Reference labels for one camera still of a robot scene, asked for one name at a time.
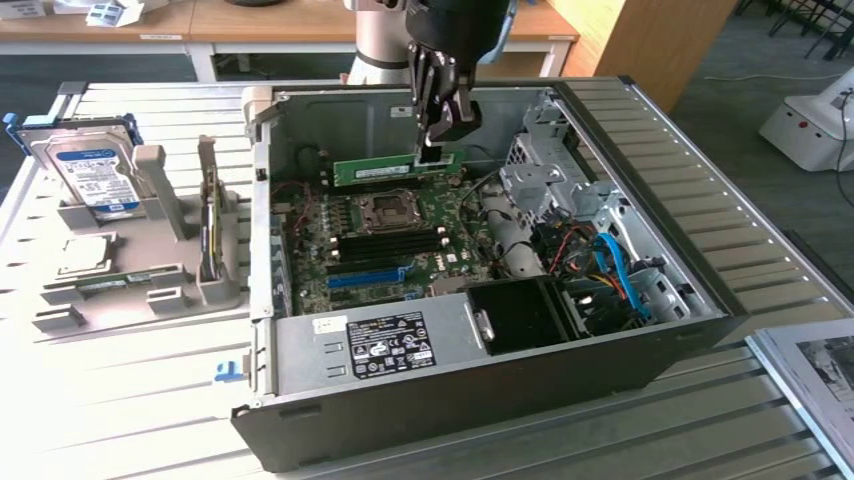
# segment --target motherboard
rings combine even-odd
[[[439,296],[489,280],[479,258],[488,229],[460,217],[472,190],[464,169],[451,160],[412,175],[401,158],[340,162],[336,185],[286,182],[273,191],[296,315]]]

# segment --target gray sheet metal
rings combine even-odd
[[[679,362],[641,391],[282,478],[757,480],[836,474],[741,339],[755,328],[851,316],[850,305],[641,93],[612,78],[569,84],[757,315],[713,351]],[[142,137],[169,152],[169,180],[182,193],[197,191],[194,138],[216,136],[221,177],[248,200],[240,89],[237,84],[93,84],[76,113],[134,112]],[[56,183],[38,173],[1,249],[0,312],[13,311],[18,280],[30,275],[28,268],[60,228],[50,211],[54,193]],[[240,207],[246,221],[248,203]],[[245,286],[249,229],[246,223],[240,226]],[[0,338],[12,338],[26,323],[17,316],[0,322]],[[8,478],[272,478],[225,420],[245,386],[209,385],[216,362],[236,359],[248,341],[242,308],[16,345],[14,365],[26,364],[21,358],[32,362],[20,367],[20,378],[10,373],[5,385],[17,392],[21,385],[12,382],[26,382],[29,390],[26,405],[13,403],[5,411],[36,408],[30,418],[38,422],[34,428],[33,421],[21,422],[32,441],[16,444],[29,453],[14,455],[24,473]]]

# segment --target floor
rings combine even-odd
[[[803,59],[814,34],[799,36],[788,24],[771,39],[772,19],[760,2],[732,17],[708,52],[681,100],[671,114],[699,148],[780,229],[792,229],[842,279],[854,285],[854,209],[835,188],[832,173],[807,173],[759,137],[756,130],[787,95],[818,93],[832,80],[755,79],[740,82],[705,80],[748,74],[824,76],[844,72],[854,53],[834,62],[820,55],[824,46]],[[44,113],[61,81],[192,81],[189,62],[181,56],[145,57],[0,57],[0,113]],[[20,165],[20,151],[0,135],[0,199]],[[854,173],[843,174],[854,195]]]

